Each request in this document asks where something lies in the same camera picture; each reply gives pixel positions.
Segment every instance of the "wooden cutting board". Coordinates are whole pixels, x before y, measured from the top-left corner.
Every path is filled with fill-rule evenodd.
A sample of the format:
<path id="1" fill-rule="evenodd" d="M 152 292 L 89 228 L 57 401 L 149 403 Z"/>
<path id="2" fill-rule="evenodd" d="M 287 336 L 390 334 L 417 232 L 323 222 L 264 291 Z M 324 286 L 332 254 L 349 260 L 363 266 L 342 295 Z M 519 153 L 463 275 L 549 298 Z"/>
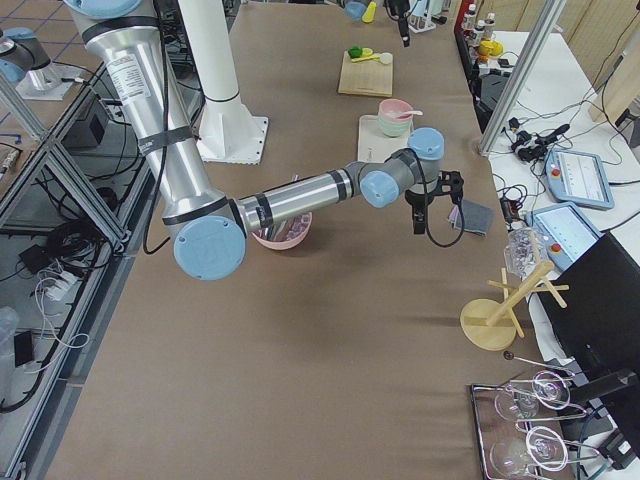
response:
<path id="1" fill-rule="evenodd" d="M 393 62 L 383 65 L 376 60 L 353 63 L 343 53 L 338 93 L 391 97 L 393 91 Z"/>

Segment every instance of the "folded cloth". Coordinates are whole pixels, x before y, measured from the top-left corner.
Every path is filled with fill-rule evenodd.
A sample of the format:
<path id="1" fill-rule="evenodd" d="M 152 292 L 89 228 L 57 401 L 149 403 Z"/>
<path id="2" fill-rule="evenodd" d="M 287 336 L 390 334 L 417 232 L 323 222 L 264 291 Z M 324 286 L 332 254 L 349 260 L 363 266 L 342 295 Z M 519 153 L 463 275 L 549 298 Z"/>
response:
<path id="1" fill-rule="evenodd" d="M 479 203 L 462 200 L 462 212 L 464 213 L 464 231 L 485 237 L 491 227 L 494 211 Z M 454 228 L 460 230 L 462 221 L 457 205 L 451 210 L 449 221 Z"/>

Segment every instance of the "black monitor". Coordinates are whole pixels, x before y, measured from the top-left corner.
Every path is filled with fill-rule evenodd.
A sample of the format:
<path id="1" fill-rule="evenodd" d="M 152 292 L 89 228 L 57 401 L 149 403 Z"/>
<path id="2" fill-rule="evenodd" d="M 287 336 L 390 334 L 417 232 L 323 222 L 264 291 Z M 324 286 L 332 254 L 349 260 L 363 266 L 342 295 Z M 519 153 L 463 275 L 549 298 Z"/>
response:
<path id="1" fill-rule="evenodd" d="M 590 381 L 630 369 L 640 375 L 640 267 L 607 233 L 554 283 L 569 285 L 560 308 L 541 294 L 553 331 Z M 631 449 L 640 456 L 640 386 L 601 398 Z"/>

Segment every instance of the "white table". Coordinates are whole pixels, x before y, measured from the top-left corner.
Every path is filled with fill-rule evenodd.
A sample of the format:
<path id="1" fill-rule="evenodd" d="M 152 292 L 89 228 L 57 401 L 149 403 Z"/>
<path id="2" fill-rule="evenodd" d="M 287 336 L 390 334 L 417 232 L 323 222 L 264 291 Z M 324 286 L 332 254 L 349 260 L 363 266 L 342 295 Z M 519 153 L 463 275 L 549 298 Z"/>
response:
<path id="1" fill-rule="evenodd" d="M 518 54 L 527 39 L 526 32 L 496 32 L 496 40 L 505 46 L 505 51 Z M 515 57 L 508 55 L 509 61 L 514 62 Z M 522 90 L 518 104 L 513 109 L 511 117 L 519 119 L 537 117 L 531 110 L 538 114 L 548 114 L 558 112 L 568 105 L 580 102 L 587 95 L 587 99 L 593 100 L 595 94 L 591 89 L 589 80 L 584 75 L 578 65 L 571 50 L 560 34 L 551 34 L 540 55 L 537 64 L 532 70 L 527 83 Z M 566 136 L 571 138 L 592 129 L 596 124 L 588 114 L 589 103 L 582 104 L 581 107 L 574 107 L 549 119 L 530 120 L 524 125 L 524 129 L 529 133 L 541 133 L 547 129 L 555 129 L 564 123 L 570 123 L 571 128 Z M 615 130 L 607 123 L 599 125 L 589 133 L 573 139 L 572 150 L 591 152 L 600 155 L 603 161 L 618 163 L 620 158 L 609 144 L 610 139 L 615 135 Z M 562 145 L 569 145 L 568 142 L 561 142 Z M 640 179 L 640 164 L 633 155 L 624 139 L 618 135 L 611 141 L 611 145 L 622 157 L 619 165 L 605 164 L 605 172 L 609 182 L 624 182 Z M 531 174 L 530 165 L 520 161 L 514 154 L 509 153 L 511 141 L 506 135 L 501 135 L 489 155 L 489 161 L 493 172 L 500 175 L 507 183 L 513 185 L 521 183 L 527 186 L 530 194 L 535 194 L 543 189 L 539 186 L 538 180 Z M 496 188 L 502 188 L 502 180 L 494 177 Z M 583 208 L 582 211 L 600 230 L 617 225 L 627 219 L 640 209 L 640 184 L 623 187 L 612 187 L 615 200 L 615 207 L 611 210 L 600 211 Z M 538 209 L 556 203 L 551 193 L 546 193 L 537 198 L 529 197 L 524 202 L 524 210 Z M 629 254 L 640 263 L 640 215 L 626 223 L 624 226 L 613 230 L 613 234 L 625 247 Z M 551 324 L 542 309 L 537 297 L 530 303 L 530 313 L 533 320 L 540 351 L 545 359 L 561 358 L 566 355 L 562 352 L 553 335 Z M 593 436 L 588 443 L 598 445 L 604 440 L 606 434 Z M 592 462 L 585 462 L 585 468 L 593 474 L 601 465 L 602 461 L 597 459 Z M 625 470 L 607 471 L 600 477 L 602 480 L 631 480 L 640 478 L 640 461 L 637 459 Z"/>

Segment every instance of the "light blue cap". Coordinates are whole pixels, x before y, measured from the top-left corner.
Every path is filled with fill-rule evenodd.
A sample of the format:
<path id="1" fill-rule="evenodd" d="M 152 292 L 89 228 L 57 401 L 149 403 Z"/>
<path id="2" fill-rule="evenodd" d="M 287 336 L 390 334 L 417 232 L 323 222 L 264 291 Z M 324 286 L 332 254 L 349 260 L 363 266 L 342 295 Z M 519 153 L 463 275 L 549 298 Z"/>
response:
<path id="1" fill-rule="evenodd" d="M 33 30 L 27 27 L 8 28 L 4 31 L 4 34 L 11 40 L 28 40 L 30 38 L 36 38 L 36 34 L 33 33 Z"/>
<path id="2" fill-rule="evenodd" d="M 362 196 L 376 208 L 386 207 L 397 200 L 400 188 L 388 173 L 374 170 L 360 181 Z"/>
<path id="3" fill-rule="evenodd" d="M 242 229 L 216 215 L 187 223 L 173 244 L 178 265 L 199 280 L 219 280 L 233 273 L 242 263 L 245 249 Z"/>
<path id="4" fill-rule="evenodd" d="M 364 12 L 367 11 L 367 6 L 362 2 L 354 0 L 352 2 L 347 2 L 344 6 L 344 11 L 352 20 L 360 20 L 362 15 L 364 15 Z"/>
<path id="5" fill-rule="evenodd" d="M 108 20 L 132 12 L 141 0 L 64 0 L 70 8 L 91 18 Z"/>
<path id="6" fill-rule="evenodd" d="M 444 157 L 444 137 L 435 128 L 422 127 L 414 130 L 409 136 L 407 147 L 420 160 L 437 161 Z"/>
<path id="7" fill-rule="evenodd" d="M 5 77 L 7 77 L 9 83 L 18 83 L 27 74 L 27 72 L 22 70 L 19 66 L 4 60 L 0 60 L 0 71 L 4 73 Z"/>

